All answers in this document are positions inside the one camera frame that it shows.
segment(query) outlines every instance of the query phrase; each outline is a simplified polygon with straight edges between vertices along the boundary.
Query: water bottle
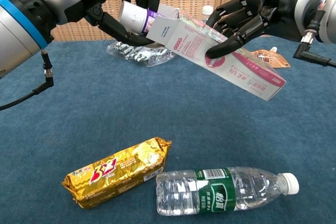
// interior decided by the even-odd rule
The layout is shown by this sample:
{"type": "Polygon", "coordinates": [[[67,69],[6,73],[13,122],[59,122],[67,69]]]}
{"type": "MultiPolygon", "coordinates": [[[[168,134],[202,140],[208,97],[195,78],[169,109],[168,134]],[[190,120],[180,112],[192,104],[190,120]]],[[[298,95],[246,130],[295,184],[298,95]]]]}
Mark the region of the water bottle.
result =
{"type": "Polygon", "coordinates": [[[165,216],[247,210],[297,194],[292,173],[275,175],[250,167],[183,170],[156,176],[156,205],[165,216]]]}
{"type": "Polygon", "coordinates": [[[214,11],[214,8],[211,5],[205,5],[202,8],[202,22],[206,23],[211,13],[214,11]]]}

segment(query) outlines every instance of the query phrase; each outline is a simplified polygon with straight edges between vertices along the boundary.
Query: robotic hand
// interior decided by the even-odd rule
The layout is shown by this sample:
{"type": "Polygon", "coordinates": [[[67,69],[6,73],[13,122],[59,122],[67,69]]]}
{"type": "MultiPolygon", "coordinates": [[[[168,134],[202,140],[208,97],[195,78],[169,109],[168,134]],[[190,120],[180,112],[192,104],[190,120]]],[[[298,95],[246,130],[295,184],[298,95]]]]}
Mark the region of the robotic hand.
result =
{"type": "Polygon", "coordinates": [[[262,35],[301,41],[294,58],[336,67],[331,59],[309,51],[314,37],[336,43],[336,0],[231,0],[215,9],[207,25],[228,39],[207,51],[219,58],[262,35]]]}
{"type": "MultiPolygon", "coordinates": [[[[0,79],[44,49],[53,40],[56,24],[78,22],[85,18],[91,25],[115,39],[133,46],[152,43],[145,36],[126,29],[102,10],[106,0],[0,0],[0,79]]],[[[135,0],[136,4],[157,11],[160,0],[135,0]]],[[[45,69],[51,67],[43,52],[45,69]]]]}

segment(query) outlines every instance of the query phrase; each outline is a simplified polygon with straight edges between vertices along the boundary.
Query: plastic bag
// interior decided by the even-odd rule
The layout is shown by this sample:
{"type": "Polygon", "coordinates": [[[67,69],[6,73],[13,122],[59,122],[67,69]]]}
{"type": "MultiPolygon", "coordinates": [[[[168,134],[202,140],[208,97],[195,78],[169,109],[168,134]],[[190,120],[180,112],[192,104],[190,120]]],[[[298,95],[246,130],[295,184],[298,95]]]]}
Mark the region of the plastic bag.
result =
{"type": "Polygon", "coordinates": [[[114,42],[107,47],[107,53],[110,55],[114,55],[115,50],[123,55],[126,60],[142,62],[148,67],[154,67],[165,63],[176,56],[175,53],[164,47],[133,47],[119,41],[114,42]]]}

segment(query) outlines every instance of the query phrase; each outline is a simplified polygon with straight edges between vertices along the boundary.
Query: cardboard box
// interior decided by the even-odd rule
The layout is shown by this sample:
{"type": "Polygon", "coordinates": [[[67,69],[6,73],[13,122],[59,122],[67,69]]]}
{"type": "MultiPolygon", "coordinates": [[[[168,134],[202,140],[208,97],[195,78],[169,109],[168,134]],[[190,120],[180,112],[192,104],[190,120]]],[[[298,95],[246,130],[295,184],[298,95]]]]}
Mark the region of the cardboard box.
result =
{"type": "Polygon", "coordinates": [[[285,85],[269,64],[244,48],[215,60],[206,58],[206,51],[225,36],[176,8],[160,5],[158,12],[164,17],[155,19],[147,38],[266,101],[285,85]]]}

